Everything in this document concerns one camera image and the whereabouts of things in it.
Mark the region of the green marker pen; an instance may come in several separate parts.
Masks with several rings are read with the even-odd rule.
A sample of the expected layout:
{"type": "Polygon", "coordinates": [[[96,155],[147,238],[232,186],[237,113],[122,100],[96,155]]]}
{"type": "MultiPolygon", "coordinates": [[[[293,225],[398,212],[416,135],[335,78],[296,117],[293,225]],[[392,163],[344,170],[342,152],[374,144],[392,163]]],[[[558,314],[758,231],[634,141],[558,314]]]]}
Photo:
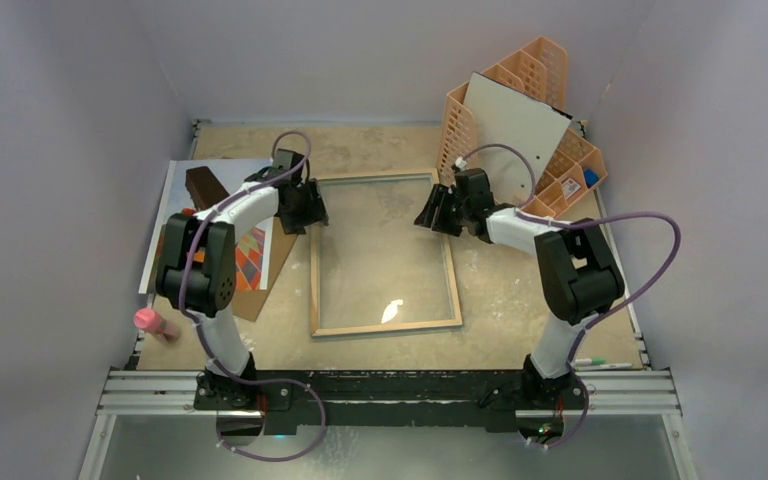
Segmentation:
{"type": "Polygon", "coordinates": [[[600,365],[604,365],[605,363],[606,363],[606,360],[604,358],[591,357],[591,358],[575,359],[573,362],[573,365],[576,368],[582,368],[582,367],[600,366],[600,365]]]}

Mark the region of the brown cardboard backing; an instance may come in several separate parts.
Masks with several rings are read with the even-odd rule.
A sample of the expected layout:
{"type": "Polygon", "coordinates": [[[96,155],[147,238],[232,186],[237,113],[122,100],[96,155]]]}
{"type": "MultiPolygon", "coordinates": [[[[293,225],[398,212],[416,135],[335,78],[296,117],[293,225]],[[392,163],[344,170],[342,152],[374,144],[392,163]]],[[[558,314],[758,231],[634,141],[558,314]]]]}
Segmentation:
{"type": "Polygon", "coordinates": [[[234,248],[236,287],[231,300],[235,317],[257,321],[297,238],[284,232],[278,218],[260,222],[239,238],[234,248]]]}

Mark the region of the blue item in organizer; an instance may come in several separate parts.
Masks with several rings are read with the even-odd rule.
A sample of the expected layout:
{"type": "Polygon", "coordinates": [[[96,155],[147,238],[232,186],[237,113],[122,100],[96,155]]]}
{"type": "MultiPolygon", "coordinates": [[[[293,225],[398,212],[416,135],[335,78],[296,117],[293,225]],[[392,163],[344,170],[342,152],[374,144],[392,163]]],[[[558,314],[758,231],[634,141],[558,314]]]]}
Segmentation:
{"type": "Polygon", "coordinates": [[[588,189],[596,186],[601,180],[600,175],[596,171],[590,168],[586,168],[583,170],[583,178],[585,180],[585,184],[588,189]]]}

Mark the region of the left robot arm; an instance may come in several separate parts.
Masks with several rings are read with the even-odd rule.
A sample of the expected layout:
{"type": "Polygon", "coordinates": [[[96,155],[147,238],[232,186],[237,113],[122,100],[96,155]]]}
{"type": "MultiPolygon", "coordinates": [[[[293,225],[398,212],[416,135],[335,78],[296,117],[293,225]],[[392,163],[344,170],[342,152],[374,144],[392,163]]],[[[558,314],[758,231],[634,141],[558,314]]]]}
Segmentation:
{"type": "Polygon", "coordinates": [[[196,214],[176,213],[165,225],[155,291],[193,324],[206,354],[199,386],[207,399],[244,409],[257,399],[255,362],[232,312],[238,283],[236,248],[244,232],[262,221],[284,234],[303,235],[328,215],[309,157],[276,148],[270,165],[249,175],[234,193],[196,214]]]}

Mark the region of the pink glue stick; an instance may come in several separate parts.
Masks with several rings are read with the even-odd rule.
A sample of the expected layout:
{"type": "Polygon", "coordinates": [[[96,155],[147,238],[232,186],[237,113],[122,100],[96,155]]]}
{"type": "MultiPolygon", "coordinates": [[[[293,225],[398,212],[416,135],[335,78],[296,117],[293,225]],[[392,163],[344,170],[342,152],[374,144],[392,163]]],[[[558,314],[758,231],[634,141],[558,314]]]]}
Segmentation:
{"type": "Polygon", "coordinates": [[[181,336],[181,330],[174,322],[168,321],[152,308],[137,310],[134,313],[133,323],[138,329],[161,343],[174,343],[181,336]]]}

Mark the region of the red white card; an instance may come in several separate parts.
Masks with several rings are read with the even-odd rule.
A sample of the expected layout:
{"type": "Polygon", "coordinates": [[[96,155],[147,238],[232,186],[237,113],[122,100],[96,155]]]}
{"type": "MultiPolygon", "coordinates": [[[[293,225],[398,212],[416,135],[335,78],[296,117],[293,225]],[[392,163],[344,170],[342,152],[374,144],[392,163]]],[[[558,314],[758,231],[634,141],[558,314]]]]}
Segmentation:
{"type": "Polygon", "coordinates": [[[572,177],[568,177],[560,182],[562,193],[565,199],[574,197],[581,189],[581,184],[572,177]]]}

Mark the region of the white marker pen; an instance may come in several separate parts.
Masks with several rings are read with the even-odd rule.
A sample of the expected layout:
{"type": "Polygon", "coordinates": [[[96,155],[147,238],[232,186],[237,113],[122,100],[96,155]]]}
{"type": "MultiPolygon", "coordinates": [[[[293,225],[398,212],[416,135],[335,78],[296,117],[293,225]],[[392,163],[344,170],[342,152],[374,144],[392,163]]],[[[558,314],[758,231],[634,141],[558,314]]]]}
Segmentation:
{"type": "Polygon", "coordinates": [[[594,365],[587,365],[587,366],[581,366],[579,370],[581,371],[600,371],[600,370],[628,370],[633,368],[634,365],[632,363],[604,363],[604,364],[594,364],[594,365]]]}

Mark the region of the hot air balloon photo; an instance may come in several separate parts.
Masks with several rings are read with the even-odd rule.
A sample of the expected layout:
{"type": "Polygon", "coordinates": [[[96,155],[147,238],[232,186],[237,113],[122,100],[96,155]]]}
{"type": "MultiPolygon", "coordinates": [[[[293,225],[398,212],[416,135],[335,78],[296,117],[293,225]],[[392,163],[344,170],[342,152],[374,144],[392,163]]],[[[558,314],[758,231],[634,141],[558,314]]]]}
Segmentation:
{"type": "MultiPolygon", "coordinates": [[[[140,294],[155,291],[157,262],[162,253],[165,226],[174,214],[189,214],[202,218],[202,211],[214,211],[214,222],[229,222],[232,207],[219,209],[218,204],[236,193],[251,181],[250,177],[272,161],[267,158],[231,158],[207,160],[173,160],[169,163],[161,193],[154,229],[151,236],[151,246],[146,257],[142,277],[138,286],[140,294]]],[[[273,217],[261,216],[258,223],[249,220],[248,229],[241,229],[241,224],[234,224],[234,231],[239,238],[253,227],[273,217]]]]}

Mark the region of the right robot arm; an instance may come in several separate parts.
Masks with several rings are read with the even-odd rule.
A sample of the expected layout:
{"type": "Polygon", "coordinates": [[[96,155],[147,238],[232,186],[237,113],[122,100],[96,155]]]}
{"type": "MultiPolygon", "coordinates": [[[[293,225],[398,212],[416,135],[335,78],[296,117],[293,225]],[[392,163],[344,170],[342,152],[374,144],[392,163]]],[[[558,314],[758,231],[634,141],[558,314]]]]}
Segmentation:
{"type": "Polygon", "coordinates": [[[433,185],[415,225],[454,237],[468,231],[487,244],[531,255],[537,262],[548,320],[521,373],[524,399],[544,407],[571,382],[572,356],[587,322],[607,313],[625,282],[602,230],[589,218],[556,223],[496,202],[484,170],[459,171],[451,186],[433,185]]]}

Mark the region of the orange plastic desk organizer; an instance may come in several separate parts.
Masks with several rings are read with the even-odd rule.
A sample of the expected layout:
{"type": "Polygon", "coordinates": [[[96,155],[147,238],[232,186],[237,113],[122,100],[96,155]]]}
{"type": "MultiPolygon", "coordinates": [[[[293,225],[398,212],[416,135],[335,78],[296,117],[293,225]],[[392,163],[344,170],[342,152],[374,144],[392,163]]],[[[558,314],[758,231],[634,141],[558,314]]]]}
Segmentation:
{"type": "Polygon", "coordinates": [[[483,169],[499,202],[561,218],[604,183],[608,172],[583,125],[565,111],[568,56],[539,36],[451,90],[437,153],[439,180],[453,165],[483,169]]]}

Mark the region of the grey board in organizer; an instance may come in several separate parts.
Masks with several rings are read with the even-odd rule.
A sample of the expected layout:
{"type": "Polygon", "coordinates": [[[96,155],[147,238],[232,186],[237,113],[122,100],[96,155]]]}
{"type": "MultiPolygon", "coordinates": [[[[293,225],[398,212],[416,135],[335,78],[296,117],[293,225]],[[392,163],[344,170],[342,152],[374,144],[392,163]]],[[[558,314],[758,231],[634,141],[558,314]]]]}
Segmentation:
{"type": "Polygon", "coordinates": [[[464,106],[475,119],[477,143],[489,146],[470,156],[468,166],[485,171],[498,202],[526,202],[572,116],[478,72],[464,106]]]}

